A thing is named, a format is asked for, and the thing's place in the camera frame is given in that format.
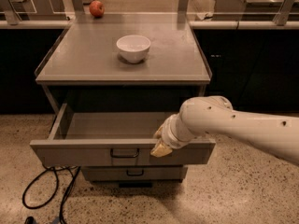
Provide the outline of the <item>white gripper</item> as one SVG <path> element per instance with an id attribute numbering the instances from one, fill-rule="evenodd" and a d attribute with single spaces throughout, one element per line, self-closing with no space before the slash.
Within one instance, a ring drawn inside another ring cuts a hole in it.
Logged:
<path id="1" fill-rule="evenodd" d="M 174 114 L 167 118 L 163 125 L 153 135 L 160 138 L 150 154 L 161 158 L 172 152 L 172 149 L 180 149 L 187 146 L 194 138 L 200 135 L 200 121 L 197 117 Z"/>

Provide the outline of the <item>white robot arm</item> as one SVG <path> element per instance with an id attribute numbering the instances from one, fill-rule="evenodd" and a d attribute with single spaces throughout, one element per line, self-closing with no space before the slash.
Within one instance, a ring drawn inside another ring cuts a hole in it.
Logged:
<path id="1" fill-rule="evenodd" d="M 205 133 L 226 135 L 299 165 L 299 118 L 236 111 L 223 96 L 186 100 L 157 130 L 150 154 L 166 156 Z"/>

